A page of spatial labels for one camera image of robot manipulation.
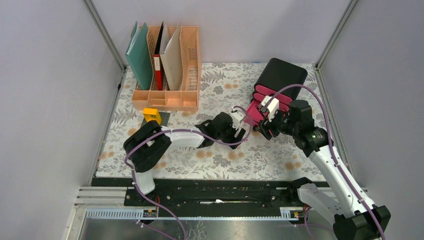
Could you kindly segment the beige kraft notebook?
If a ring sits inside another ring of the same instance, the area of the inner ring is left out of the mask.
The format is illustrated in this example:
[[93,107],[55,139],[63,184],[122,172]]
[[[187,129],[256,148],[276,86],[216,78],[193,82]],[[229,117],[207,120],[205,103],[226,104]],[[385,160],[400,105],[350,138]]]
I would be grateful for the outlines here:
[[166,77],[167,86],[171,91],[178,91],[182,84],[183,64],[180,45],[181,25],[170,34],[167,23],[163,22],[160,38],[159,56]]

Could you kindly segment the teal folder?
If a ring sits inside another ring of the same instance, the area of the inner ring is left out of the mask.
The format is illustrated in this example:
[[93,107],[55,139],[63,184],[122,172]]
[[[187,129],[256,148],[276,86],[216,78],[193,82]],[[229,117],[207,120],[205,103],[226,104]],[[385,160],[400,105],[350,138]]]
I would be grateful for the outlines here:
[[137,21],[131,32],[125,57],[142,91],[148,91],[153,79],[153,67],[147,42],[148,26]]

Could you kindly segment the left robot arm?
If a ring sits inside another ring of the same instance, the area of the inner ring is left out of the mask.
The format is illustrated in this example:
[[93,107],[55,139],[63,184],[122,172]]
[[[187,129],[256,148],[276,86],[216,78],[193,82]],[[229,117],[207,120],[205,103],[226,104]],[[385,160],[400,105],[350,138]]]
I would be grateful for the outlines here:
[[201,149],[214,143],[236,149],[248,138],[242,127],[249,115],[239,110],[220,112],[192,128],[169,128],[152,120],[144,124],[123,144],[124,163],[130,168],[138,189],[136,199],[144,206],[155,200],[153,168],[168,151],[177,148]]

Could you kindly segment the red binder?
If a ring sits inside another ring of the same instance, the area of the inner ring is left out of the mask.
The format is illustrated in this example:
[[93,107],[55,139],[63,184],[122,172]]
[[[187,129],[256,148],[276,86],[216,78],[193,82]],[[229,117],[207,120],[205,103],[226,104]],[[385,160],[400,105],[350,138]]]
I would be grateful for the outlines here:
[[154,70],[155,70],[155,76],[156,76],[156,87],[158,91],[163,90],[163,71],[162,71],[162,64],[161,64],[161,58],[160,58],[160,49],[161,49],[163,31],[164,31],[164,22],[161,23],[158,38],[155,45],[154,55],[153,55],[153,63],[154,63]]

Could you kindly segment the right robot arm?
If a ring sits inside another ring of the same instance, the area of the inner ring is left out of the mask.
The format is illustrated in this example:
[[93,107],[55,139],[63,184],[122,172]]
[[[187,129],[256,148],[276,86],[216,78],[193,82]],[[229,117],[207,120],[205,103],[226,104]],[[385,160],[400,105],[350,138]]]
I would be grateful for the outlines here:
[[255,129],[268,140],[279,134],[291,136],[335,195],[329,197],[302,177],[290,183],[287,201],[293,206],[303,203],[314,209],[332,225],[339,240],[383,240],[391,213],[386,206],[377,206],[349,173],[328,132],[315,125],[309,103],[293,100],[287,111],[279,106],[278,100],[264,98],[259,105],[263,120]]

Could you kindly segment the black pink drawer box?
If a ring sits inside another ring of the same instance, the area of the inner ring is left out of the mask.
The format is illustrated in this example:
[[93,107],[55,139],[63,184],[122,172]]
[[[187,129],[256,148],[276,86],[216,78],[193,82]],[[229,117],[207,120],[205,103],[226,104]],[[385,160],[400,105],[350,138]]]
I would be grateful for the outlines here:
[[260,113],[260,103],[265,96],[272,96],[289,85],[302,85],[307,77],[308,71],[305,68],[275,57],[271,58],[253,85],[254,91],[251,103],[247,109],[252,118],[253,126],[256,127],[259,121],[264,119]]

